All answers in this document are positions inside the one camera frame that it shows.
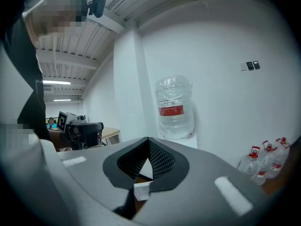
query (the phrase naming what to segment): black shirt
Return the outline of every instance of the black shirt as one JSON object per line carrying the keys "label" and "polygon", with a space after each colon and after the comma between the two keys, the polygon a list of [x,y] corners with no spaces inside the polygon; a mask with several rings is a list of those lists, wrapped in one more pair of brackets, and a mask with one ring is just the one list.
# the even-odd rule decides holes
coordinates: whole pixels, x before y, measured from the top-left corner
{"label": "black shirt", "polygon": [[18,124],[23,124],[25,129],[33,129],[40,139],[50,140],[45,124],[43,76],[22,16],[5,30],[2,41],[11,62],[33,89],[21,111]]}

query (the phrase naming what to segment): black mesh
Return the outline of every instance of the black mesh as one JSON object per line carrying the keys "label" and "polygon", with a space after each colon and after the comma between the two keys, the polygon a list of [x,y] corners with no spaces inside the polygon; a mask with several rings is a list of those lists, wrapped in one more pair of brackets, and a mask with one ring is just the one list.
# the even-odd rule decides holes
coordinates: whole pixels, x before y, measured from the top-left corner
{"label": "black mesh", "polygon": [[118,167],[132,179],[136,179],[148,158],[148,154],[148,141],[145,141],[140,146],[121,156],[117,162]]}
{"label": "black mesh", "polygon": [[149,142],[149,160],[152,167],[153,179],[163,176],[174,167],[174,157],[157,145]]}
{"label": "black mesh", "polygon": [[149,158],[152,166],[153,179],[159,178],[169,172],[175,162],[171,154],[147,140],[121,156],[118,159],[118,167],[132,179],[136,179],[147,158]]}

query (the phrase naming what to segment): person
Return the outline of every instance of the person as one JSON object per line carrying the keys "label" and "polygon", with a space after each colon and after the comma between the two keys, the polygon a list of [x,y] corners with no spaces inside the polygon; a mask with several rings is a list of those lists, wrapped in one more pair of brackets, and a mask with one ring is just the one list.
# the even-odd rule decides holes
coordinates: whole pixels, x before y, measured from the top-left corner
{"label": "person", "polygon": [[54,120],[53,120],[52,117],[50,117],[49,120],[48,120],[47,128],[48,128],[48,129],[51,129],[51,130],[59,130],[59,129],[57,128],[57,124],[54,122]]}
{"label": "person", "polygon": [[42,36],[65,32],[65,28],[84,21],[87,10],[87,0],[41,0],[27,12],[19,13],[1,34],[7,56],[32,89],[17,123],[34,130],[40,139],[50,140],[57,150],[70,144],[63,133],[45,125],[43,75],[34,43]]}

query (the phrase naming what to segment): ceiling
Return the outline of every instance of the ceiling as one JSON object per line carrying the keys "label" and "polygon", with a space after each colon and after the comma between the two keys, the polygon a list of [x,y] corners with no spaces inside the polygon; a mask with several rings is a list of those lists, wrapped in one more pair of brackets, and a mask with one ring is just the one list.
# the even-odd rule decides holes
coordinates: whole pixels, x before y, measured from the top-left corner
{"label": "ceiling", "polygon": [[[26,0],[25,9],[38,1]],[[142,25],[172,7],[191,1],[194,0],[106,0],[106,13],[101,20],[88,17],[88,21],[69,37],[40,38],[35,48],[44,79],[71,82],[71,85],[45,86],[45,102],[69,98],[81,100],[96,70],[113,52],[116,32],[122,31],[128,18],[132,17]]]}

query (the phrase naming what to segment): white wall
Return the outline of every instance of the white wall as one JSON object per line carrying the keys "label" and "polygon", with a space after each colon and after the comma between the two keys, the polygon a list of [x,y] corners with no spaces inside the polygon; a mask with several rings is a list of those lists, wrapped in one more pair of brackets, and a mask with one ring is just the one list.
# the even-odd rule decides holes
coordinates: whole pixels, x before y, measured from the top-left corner
{"label": "white wall", "polygon": [[105,127],[119,129],[116,115],[113,61],[110,60],[98,70],[83,98],[84,114],[88,122],[102,122]]}
{"label": "white wall", "polygon": [[[198,148],[237,166],[253,145],[300,135],[300,54],[274,9],[246,0],[211,0],[210,9],[196,1],[140,30],[155,108],[157,80],[189,78]],[[255,60],[260,70],[240,71]]]}
{"label": "white wall", "polygon": [[46,118],[58,117],[59,112],[70,112],[75,115],[83,115],[82,103],[53,103],[46,104]]}

